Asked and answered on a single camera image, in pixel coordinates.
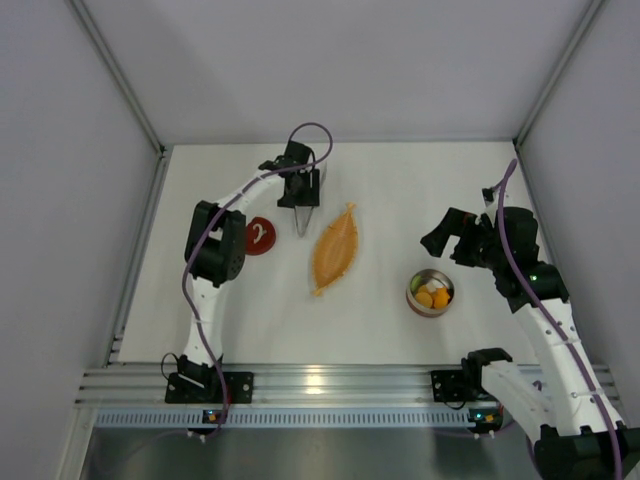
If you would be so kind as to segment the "green round cake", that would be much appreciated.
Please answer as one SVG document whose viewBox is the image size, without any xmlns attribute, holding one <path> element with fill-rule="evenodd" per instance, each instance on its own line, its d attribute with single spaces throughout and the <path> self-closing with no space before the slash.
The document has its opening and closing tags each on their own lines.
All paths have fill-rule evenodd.
<svg viewBox="0 0 640 480">
<path fill-rule="evenodd" d="M 410 289 L 415 292 L 420 287 L 421 281 L 422 279 L 420 276 L 414 276 L 410 282 Z"/>
</svg>

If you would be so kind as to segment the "metal round lunch box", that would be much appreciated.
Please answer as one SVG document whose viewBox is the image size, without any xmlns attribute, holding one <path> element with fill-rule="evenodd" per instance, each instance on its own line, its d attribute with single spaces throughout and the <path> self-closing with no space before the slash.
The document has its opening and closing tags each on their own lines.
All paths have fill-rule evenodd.
<svg viewBox="0 0 640 480">
<path fill-rule="evenodd" d="M 410 282 L 414 276 L 420 276 L 422 279 L 420 287 L 415 292 L 413 292 L 410 289 Z M 450 299 L 449 305 L 445 309 L 438 310 L 438 309 L 434 309 L 433 307 L 424 308 L 420 304 L 418 304 L 415 300 L 415 295 L 417 292 L 421 292 L 421 291 L 429 292 L 425 288 L 425 284 L 432 280 L 440 282 L 442 287 L 445 287 L 449 290 L 451 299 Z M 407 304 L 409 305 L 410 309 L 414 313 L 427 318 L 437 318 L 444 315 L 452 305 L 455 298 L 455 287 L 451 279 L 447 275 L 445 275 L 443 272 L 440 272 L 439 270 L 435 270 L 435 269 L 424 269 L 416 272 L 410 278 L 405 290 L 405 298 L 406 298 Z"/>
</svg>

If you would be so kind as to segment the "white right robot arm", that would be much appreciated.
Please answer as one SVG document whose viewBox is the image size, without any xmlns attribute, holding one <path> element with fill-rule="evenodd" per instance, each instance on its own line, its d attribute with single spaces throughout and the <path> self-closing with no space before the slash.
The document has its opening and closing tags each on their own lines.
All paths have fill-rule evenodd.
<svg viewBox="0 0 640 480">
<path fill-rule="evenodd" d="M 457 238 L 452 260 L 493 274 L 543 373 L 537 387 L 504 349 L 475 350 L 462 358 L 453 379 L 432 373 L 434 399 L 497 400 L 525 432 L 544 479 L 623 479 L 639 463 L 639 430 L 625 424 L 601 387 L 562 277 L 539 257 L 537 234 L 538 223 L 524 208 L 481 215 L 451 208 L 422 238 L 433 257 Z"/>
</svg>

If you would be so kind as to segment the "metal serving tongs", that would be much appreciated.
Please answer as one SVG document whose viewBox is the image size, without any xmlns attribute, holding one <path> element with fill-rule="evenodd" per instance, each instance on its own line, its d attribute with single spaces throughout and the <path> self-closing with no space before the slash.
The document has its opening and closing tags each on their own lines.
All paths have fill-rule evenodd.
<svg viewBox="0 0 640 480">
<path fill-rule="evenodd" d="M 299 238 L 305 237 L 313 213 L 313 206 L 296 206 L 294 208 L 294 223 Z"/>
</svg>

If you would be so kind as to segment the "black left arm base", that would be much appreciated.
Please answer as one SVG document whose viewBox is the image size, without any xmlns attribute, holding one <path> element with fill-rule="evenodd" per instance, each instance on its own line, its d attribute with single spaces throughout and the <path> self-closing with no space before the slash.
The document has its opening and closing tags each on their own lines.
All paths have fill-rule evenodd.
<svg viewBox="0 0 640 480">
<path fill-rule="evenodd" d="M 228 403 L 251 404 L 254 375 L 252 372 L 225 372 Z M 222 404 L 223 388 L 216 372 L 204 380 L 192 379 L 179 373 L 168 378 L 164 401 L 167 404 Z"/>
</svg>

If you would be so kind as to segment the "red round lid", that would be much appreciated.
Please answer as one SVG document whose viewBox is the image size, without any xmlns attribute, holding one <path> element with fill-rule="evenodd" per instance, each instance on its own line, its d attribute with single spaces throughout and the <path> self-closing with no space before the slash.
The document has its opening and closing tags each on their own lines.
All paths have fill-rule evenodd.
<svg viewBox="0 0 640 480">
<path fill-rule="evenodd" d="M 274 224 L 264 217 L 254 217 L 246 227 L 245 252 L 250 256 L 259 256 L 273 248 L 277 240 Z"/>
</svg>

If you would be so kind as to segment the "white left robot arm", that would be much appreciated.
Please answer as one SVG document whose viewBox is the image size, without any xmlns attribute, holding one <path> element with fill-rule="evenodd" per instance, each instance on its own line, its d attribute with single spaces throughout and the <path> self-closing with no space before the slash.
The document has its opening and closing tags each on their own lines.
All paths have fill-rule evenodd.
<svg viewBox="0 0 640 480">
<path fill-rule="evenodd" d="M 247 215 L 263 205 L 319 205 L 320 171 L 313 150 L 290 140 L 284 153 L 265 161 L 254 177 L 211 203 L 199 202 L 185 246 L 182 290 L 191 310 L 190 331 L 177 371 L 168 377 L 168 403 L 221 403 L 229 398 L 220 377 L 222 326 L 230 282 L 241 272 L 247 247 Z"/>
</svg>

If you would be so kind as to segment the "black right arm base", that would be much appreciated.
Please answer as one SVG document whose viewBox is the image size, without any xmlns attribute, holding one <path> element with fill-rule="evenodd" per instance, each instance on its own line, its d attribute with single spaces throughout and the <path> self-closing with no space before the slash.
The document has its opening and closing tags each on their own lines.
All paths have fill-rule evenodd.
<svg viewBox="0 0 640 480">
<path fill-rule="evenodd" d="M 462 369 L 430 372 L 433 400 L 437 403 L 463 403 L 473 399 Z"/>
</svg>

